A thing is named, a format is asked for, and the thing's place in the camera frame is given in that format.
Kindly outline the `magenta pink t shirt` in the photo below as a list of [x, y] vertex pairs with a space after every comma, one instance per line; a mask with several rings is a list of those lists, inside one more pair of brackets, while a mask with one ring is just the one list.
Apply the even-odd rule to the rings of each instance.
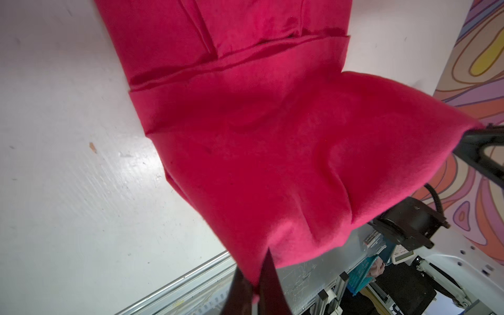
[[350, 1], [97, 1], [168, 183], [243, 275], [343, 245], [480, 123], [343, 66]]

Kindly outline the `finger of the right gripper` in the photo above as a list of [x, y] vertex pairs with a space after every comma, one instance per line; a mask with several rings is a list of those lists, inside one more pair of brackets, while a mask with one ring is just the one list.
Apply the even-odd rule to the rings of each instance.
[[503, 147], [503, 126], [489, 124], [484, 129], [465, 132], [453, 153], [503, 188], [503, 166], [485, 154], [488, 147]]

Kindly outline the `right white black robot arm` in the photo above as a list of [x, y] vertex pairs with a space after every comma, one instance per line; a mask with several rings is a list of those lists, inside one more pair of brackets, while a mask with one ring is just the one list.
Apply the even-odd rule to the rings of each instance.
[[[454, 154], [476, 172], [471, 194], [477, 195], [481, 184], [503, 188], [503, 166], [487, 153], [489, 147], [503, 147], [503, 126], [468, 131]], [[468, 290], [494, 314], [503, 313], [503, 265], [476, 248], [469, 239], [455, 231], [442, 211], [438, 194], [431, 186], [434, 209], [414, 198], [406, 198], [370, 222], [376, 231], [396, 245], [414, 251], [423, 265], [433, 263], [432, 274], [454, 279], [461, 289]]]

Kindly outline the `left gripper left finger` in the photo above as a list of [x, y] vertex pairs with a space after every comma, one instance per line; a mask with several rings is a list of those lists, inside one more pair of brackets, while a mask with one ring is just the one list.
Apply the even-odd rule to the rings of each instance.
[[252, 315], [253, 287], [240, 269], [236, 269], [227, 300], [220, 315]]

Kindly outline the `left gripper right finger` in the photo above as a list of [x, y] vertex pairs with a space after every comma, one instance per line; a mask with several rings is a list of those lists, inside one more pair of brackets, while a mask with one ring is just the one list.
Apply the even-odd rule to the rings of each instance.
[[258, 314], [262, 315], [292, 315], [282, 291], [282, 286], [274, 265], [274, 259], [270, 250], [261, 268], [258, 284], [259, 305]]

